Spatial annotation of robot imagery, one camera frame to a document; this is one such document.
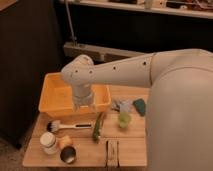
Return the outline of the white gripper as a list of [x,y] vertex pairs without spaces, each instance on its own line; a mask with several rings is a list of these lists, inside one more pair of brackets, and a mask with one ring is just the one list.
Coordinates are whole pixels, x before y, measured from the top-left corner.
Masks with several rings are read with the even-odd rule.
[[94,102],[94,93],[90,84],[72,87],[73,110],[79,110],[79,106],[89,105],[91,111],[96,111]]

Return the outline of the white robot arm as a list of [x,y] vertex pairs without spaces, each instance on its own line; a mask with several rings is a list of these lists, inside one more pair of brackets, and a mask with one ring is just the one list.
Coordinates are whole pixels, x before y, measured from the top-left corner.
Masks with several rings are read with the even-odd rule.
[[76,106],[93,84],[144,87],[147,171],[213,171],[213,52],[154,52],[96,65],[80,55],[61,70]]

